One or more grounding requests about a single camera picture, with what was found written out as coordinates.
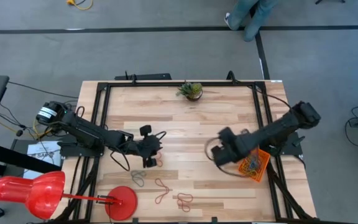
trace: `potted plant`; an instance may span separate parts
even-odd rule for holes
[[[178,88],[177,96],[183,95],[190,101],[197,101],[203,95],[203,86],[201,83],[188,83],[186,82]]]

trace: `red lamp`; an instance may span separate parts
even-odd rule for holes
[[[34,180],[21,177],[0,178],[0,201],[24,203],[34,216],[49,219],[62,197],[95,200],[103,203],[106,213],[113,220],[130,218],[136,210],[137,197],[129,187],[112,189],[107,197],[85,197],[64,194],[65,173],[55,171]]]

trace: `succulent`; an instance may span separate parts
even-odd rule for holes
[[[203,91],[203,86],[200,83],[185,83],[178,88],[177,96],[183,95],[189,98],[196,98],[201,91]]]

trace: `red lamp base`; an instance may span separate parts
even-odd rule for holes
[[[111,219],[122,221],[130,218],[135,213],[137,197],[134,190],[129,187],[120,186],[112,189],[108,196],[122,200],[122,204],[120,205],[118,203],[104,205],[106,213]]]

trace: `red lamp shade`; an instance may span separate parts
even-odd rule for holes
[[[34,216],[49,219],[59,204],[65,186],[65,173],[49,172],[34,180],[0,178],[0,201],[24,203]]]

